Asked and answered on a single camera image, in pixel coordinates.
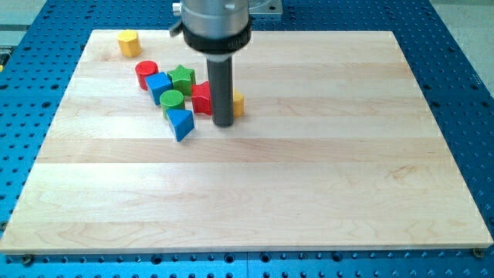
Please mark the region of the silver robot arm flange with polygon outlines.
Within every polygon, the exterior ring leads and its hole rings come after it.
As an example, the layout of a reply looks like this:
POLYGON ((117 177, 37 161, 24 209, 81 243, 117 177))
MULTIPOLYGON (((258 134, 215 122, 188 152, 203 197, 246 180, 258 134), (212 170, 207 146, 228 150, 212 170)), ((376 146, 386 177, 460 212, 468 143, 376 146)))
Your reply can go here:
POLYGON ((248 0, 181 0, 172 8, 179 20, 170 27, 170 36, 182 34, 201 53, 231 54, 252 37, 248 0))

